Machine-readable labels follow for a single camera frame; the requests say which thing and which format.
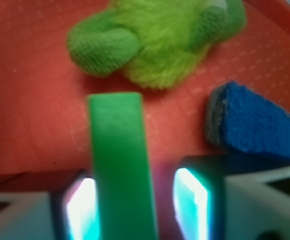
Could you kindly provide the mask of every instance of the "stuffed animal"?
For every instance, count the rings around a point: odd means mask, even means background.
[[[168,89],[245,25],[241,0],[113,0],[72,28],[67,49],[87,74],[122,68],[143,88]]]

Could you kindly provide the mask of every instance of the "red textured surface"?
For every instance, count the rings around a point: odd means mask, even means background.
[[[86,95],[141,92],[161,238],[179,239],[173,173],[182,156],[216,151],[203,138],[208,94],[234,79],[290,112],[290,35],[246,6],[243,33],[213,48],[179,87],[154,92],[120,73],[84,75],[69,60],[68,30],[105,7],[102,0],[0,0],[0,174],[90,169]]]

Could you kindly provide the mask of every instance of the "green fabric leg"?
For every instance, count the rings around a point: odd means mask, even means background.
[[[115,9],[108,9],[77,24],[67,36],[72,61],[85,73],[111,74],[139,51],[138,38],[114,22]]]
[[[189,50],[198,51],[215,42],[226,24],[226,11],[217,6],[207,7],[199,15],[189,39]]]
[[[227,0],[227,24],[217,40],[226,41],[238,34],[247,24],[244,4],[241,0]]]

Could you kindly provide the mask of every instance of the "fuzzy green fur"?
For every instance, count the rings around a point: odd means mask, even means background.
[[[75,26],[67,47],[87,73],[105,76],[123,67],[132,82],[166,89],[245,24],[241,0],[114,0]]]

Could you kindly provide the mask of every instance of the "blue scouring pad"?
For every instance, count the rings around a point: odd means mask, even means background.
[[[205,136],[228,150],[290,158],[290,114],[234,81],[211,93]]]

